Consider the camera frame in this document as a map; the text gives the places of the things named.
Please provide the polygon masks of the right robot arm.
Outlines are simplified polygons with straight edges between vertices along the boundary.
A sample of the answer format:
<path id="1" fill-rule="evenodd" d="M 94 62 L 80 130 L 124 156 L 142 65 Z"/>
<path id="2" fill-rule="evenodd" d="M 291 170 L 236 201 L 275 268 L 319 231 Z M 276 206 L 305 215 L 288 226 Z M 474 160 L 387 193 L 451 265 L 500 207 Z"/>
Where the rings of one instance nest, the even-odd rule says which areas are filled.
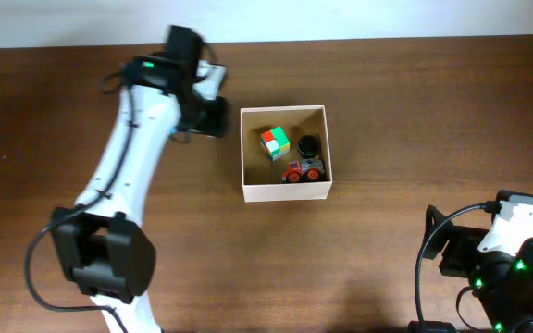
<path id="1" fill-rule="evenodd" d="M 441 259 L 442 275 L 464 278 L 495 332 L 533 332 L 533 198 L 475 203 L 449 215 L 431 205 L 415 261 Z"/>

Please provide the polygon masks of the black round cap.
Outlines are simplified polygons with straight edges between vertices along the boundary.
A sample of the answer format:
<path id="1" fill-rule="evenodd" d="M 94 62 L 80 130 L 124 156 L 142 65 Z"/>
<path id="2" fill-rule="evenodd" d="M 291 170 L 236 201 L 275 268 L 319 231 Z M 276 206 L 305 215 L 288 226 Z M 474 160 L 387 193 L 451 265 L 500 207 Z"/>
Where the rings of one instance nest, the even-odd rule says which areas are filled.
<path id="1" fill-rule="evenodd" d="M 297 151 L 302 159 L 315 158 L 321 152 L 321 143 L 314 135 L 304 135 L 297 143 Z"/>

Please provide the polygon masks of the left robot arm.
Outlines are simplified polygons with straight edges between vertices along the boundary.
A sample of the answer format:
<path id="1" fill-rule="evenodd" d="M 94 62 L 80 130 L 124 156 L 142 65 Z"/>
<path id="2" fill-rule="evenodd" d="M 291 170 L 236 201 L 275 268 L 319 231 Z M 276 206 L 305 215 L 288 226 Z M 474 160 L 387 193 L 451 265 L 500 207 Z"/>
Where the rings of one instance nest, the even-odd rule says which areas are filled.
<path id="1" fill-rule="evenodd" d="M 116 76 L 119 110 L 103 156 L 71 208 L 54 210 L 50 233 L 65 279 L 90 297 L 112 332 L 158 332 L 148 288 L 156 249 L 142 230 L 156 165 L 176 133 L 221 137 L 227 76 L 193 29 L 169 27 L 163 48 L 135 56 Z"/>

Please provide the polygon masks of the red grey toy truck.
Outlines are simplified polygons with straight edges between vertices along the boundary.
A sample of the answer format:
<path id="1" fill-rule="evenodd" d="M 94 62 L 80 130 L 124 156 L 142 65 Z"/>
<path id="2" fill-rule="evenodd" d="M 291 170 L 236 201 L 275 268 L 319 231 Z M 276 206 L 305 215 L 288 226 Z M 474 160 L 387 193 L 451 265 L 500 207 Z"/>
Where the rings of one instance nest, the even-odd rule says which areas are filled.
<path id="1" fill-rule="evenodd" d="M 291 161 L 281 176 L 283 183 L 317 182 L 325 178 L 326 169 L 319 157 Z"/>

